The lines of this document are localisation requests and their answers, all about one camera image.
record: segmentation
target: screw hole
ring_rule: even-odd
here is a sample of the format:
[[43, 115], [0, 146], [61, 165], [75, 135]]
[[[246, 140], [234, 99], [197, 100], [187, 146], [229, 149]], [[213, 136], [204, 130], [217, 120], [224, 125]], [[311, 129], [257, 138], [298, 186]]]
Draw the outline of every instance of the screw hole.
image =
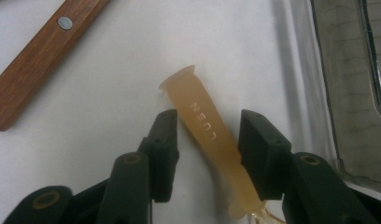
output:
[[55, 190], [43, 193], [34, 199], [33, 208], [43, 209], [50, 207], [56, 204], [59, 201], [60, 197], [60, 193]]
[[137, 154], [130, 154], [123, 158], [124, 162], [127, 164], [135, 164], [141, 161], [141, 157]]
[[301, 160], [303, 160], [304, 162], [306, 162], [310, 165], [319, 165], [321, 163], [321, 161], [319, 159], [312, 157], [312, 156], [302, 156]]

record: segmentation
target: glass panel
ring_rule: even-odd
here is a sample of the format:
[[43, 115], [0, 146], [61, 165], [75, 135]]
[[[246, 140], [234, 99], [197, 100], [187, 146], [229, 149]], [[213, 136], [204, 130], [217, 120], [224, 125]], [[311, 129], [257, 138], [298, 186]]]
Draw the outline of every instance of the glass panel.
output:
[[[352, 182], [381, 192], [381, 40], [376, 41], [376, 59], [371, 32], [371, 27], [381, 30], [381, 20], [368, 23], [361, 0], [312, 4], [339, 170]], [[370, 14], [380, 9], [371, 6]]]

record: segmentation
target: translucent tube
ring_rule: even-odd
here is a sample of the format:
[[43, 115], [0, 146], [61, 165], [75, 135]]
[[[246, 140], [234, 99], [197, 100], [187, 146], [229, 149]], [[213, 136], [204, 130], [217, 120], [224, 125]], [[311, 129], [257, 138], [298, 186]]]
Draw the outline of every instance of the translucent tube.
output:
[[234, 194], [229, 215], [240, 218], [246, 213], [257, 214], [264, 207], [264, 202], [261, 202], [246, 169], [240, 163], [236, 141], [193, 72], [194, 65], [180, 70], [167, 78], [160, 89], [167, 91], [178, 115], [205, 155], [227, 179]]

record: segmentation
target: orange plastic tube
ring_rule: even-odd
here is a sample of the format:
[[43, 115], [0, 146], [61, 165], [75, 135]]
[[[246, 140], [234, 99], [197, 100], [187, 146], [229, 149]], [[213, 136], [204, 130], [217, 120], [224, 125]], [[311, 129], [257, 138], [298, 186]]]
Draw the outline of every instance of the orange plastic tube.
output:
[[167, 78], [160, 89], [167, 91], [178, 115], [205, 155], [227, 179], [234, 194], [229, 215], [240, 218], [246, 213], [257, 214], [264, 207], [264, 202], [261, 202], [246, 169], [240, 163], [236, 141], [193, 72], [194, 65], [180, 70]]

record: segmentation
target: knife handle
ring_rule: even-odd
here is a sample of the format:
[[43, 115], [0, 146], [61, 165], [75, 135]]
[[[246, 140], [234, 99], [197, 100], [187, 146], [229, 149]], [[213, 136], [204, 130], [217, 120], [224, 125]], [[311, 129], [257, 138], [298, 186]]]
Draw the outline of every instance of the knife handle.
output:
[[[108, 1], [66, 0], [1, 74], [1, 132], [16, 121]], [[64, 25], [61, 26], [61, 17], [70, 21], [64, 19]]]

